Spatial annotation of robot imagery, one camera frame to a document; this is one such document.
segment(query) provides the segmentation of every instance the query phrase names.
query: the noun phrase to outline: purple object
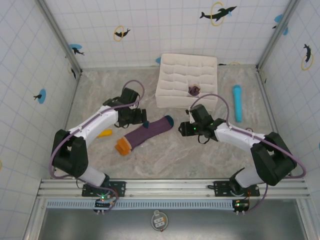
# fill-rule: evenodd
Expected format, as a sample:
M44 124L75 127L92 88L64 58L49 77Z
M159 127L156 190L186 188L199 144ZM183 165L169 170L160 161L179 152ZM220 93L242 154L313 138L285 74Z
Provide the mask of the purple object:
M174 126L174 120L171 116L167 115L158 121L145 122L136 130L129 132L124 137L131 145L131 150L142 144L147 139L156 135L169 131Z
M193 97L198 96L200 93L200 88L197 86L189 87L189 94Z

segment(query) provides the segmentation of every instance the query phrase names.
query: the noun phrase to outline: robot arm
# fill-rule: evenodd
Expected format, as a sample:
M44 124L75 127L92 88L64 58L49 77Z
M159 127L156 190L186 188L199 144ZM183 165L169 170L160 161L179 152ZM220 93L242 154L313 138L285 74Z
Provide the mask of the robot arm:
M124 88L120 97L104 102L100 109L83 123L68 131L59 130L54 137L52 152L70 133L76 133L57 151L52 165L86 183L108 188L109 176L89 166L87 147L103 130L115 123L123 127L147 121L145 109L139 109L135 106L133 108L127 106L110 109L135 103L138 96L139 94L134 90Z
M187 114L190 121L182 122L178 129L182 136L205 136L208 139L205 143L212 139L251 153L255 167L243 168L229 179L229 187L235 195L240 195L244 189L256 184L275 186L297 166L290 157L261 141L266 140L290 153L282 138L275 132L268 135L253 133L227 124L220 118L213 120L202 104L192 107Z

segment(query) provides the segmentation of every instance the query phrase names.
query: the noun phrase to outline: white fabric organizer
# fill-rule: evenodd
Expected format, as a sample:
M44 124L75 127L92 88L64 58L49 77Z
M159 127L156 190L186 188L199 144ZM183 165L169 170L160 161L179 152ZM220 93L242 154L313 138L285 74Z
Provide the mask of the white fabric organizer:
M189 94L189 87L200 87L198 96ZM165 53L161 56L159 80L155 99L158 108L187 109L205 94L217 94L217 58ZM218 98L207 96L198 103L213 111Z

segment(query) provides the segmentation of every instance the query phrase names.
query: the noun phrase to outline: metal rail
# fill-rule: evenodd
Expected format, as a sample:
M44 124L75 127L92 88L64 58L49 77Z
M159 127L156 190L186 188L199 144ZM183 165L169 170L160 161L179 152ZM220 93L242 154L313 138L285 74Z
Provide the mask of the metal rail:
M236 197L216 197L215 192L207 188L213 181L227 179L114 179L125 181L125 196L121 199L215 199L234 200ZM260 194L266 190L265 184L259 184ZM43 179L41 181L38 198L44 199L90 199L82 197L74 179ZM276 186L270 186L266 199L309 199L310 194L305 181L286 179Z
M282 16L281 21L276 26L275 32L274 32L272 38L270 39L266 49L264 50L263 55L262 55L259 63L256 66L258 71L260 71L260 69L262 69L264 67L264 65L266 64L268 58L270 57L272 51L275 48L277 42L279 41L280 37L284 33L286 27L288 26L289 20L291 19L292 15L294 14L299 2L300 2L300 0L290 0L289 1L288 6Z
M74 53L71 51L67 40L64 37L64 34L61 32L54 16L52 15L47 3L45 0L35 0L35 4L39 7L44 19L50 26L54 36L57 38L58 42L60 43L60 46L62 47L64 53L66 54L66 57L70 61L70 64L72 66L72 69L77 72L78 75L81 73L81 67L74 55Z

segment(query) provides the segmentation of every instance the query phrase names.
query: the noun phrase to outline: blue cylinder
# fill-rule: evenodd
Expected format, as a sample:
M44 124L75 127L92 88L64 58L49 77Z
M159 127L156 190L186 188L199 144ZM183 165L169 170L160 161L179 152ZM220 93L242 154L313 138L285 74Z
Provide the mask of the blue cylinder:
M241 123L242 121L242 102L241 102L241 86L234 85L233 87L234 96L234 111L235 111L235 121Z

